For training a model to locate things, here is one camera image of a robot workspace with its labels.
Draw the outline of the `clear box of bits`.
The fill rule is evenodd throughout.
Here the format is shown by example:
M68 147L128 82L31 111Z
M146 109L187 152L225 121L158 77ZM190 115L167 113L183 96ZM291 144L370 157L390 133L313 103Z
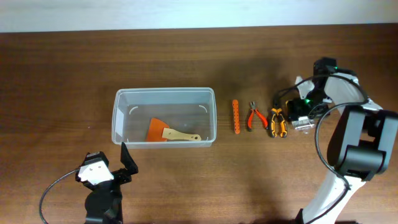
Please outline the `clear box of bits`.
M296 131L301 131L305 134L308 134L309 130L315 127L315 122L308 116L301 116L298 118L298 120L292 121L292 126Z

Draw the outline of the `orange scraper wooden handle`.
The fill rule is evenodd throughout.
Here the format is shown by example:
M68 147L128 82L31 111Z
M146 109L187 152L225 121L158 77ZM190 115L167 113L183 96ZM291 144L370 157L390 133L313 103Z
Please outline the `orange scraper wooden handle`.
M176 131L169 127L169 125L158 118L150 120L149 129L147 132L147 142L166 142L171 141L201 141L198 134L187 134Z

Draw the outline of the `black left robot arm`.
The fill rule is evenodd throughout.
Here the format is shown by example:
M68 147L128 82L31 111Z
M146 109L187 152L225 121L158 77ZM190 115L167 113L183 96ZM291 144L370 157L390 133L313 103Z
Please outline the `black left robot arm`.
M86 197L86 223L122 223L123 209L121 186L139 172L125 143L121 144L123 168L110 171L104 152L88 153L75 176L91 193Z

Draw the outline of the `yellow black needle-nose pliers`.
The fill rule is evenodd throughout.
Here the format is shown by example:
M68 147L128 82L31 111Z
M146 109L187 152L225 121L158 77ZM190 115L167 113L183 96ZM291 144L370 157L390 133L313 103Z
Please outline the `yellow black needle-nose pliers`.
M277 132L275 129L277 124L279 124L279 132ZM269 112L269 131L270 137L272 138L275 138L277 135L279 135L281 138L287 137L287 122L284 118L284 114L278 99L273 99L272 108Z

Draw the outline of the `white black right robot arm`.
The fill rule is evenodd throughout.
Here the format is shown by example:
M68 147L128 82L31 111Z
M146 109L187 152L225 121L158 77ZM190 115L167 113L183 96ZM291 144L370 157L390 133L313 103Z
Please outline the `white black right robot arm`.
M315 149L327 168L315 198L295 223L336 223L354 193L389 166L397 135L397 113L373 102L357 74L333 58L313 64L313 75L297 77L299 96L286 102L296 130L315 130Z

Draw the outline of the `orange perforated strip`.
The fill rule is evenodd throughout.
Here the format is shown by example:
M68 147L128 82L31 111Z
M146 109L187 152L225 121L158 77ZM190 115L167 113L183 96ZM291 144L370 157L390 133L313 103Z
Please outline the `orange perforated strip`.
M233 100L233 121L234 121L234 133L240 133L240 122L239 122L239 102L238 100Z

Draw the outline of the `clear plastic container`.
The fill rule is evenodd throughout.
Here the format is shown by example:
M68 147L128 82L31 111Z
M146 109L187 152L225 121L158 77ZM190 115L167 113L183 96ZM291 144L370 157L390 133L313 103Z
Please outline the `clear plastic container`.
M193 141L147 141L152 118ZM217 135L215 93L210 87L125 88L116 92L111 139L128 149L210 147Z

